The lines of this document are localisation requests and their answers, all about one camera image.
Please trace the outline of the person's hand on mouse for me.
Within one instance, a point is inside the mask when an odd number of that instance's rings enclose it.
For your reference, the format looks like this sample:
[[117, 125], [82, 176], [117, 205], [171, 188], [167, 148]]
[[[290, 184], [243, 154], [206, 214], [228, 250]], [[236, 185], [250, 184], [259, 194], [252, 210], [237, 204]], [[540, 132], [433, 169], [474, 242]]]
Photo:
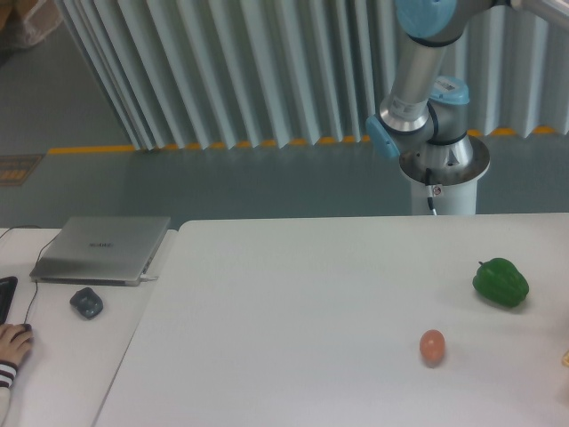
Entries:
[[16, 350], [17, 344], [12, 342], [14, 336], [23, 329], [20, 325], [2, 324], [1, 325], [1, 361], [12, 362], [19, 367], [25, 360], [28, 353], [23, 359], [18, 355]]

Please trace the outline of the striped sleeve forearm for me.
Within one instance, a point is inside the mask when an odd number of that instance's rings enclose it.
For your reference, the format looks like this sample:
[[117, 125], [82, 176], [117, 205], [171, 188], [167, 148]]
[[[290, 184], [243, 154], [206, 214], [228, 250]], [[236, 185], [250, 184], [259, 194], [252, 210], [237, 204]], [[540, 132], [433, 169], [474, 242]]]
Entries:
[[4, 420], [8, 414], [12, 391], [11, 387], [18, 373], [18, 367], [12, 362], [1, 361], [0, 364], [0, 425], [4, 424]]

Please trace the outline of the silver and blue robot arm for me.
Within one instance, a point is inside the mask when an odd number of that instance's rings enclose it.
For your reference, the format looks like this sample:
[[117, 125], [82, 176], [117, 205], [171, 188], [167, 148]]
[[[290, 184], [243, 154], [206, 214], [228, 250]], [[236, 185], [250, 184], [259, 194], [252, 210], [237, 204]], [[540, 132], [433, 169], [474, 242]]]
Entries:
[[365, 128], [375, 149], [396, 158], [405, 175], [425, 186], [481, 178], [490, 164], [483, 142], [467, 135], [468, 86], [439, 74], [448, 46], [495, 1], [398, 1], [407, 35], [397, 74]]

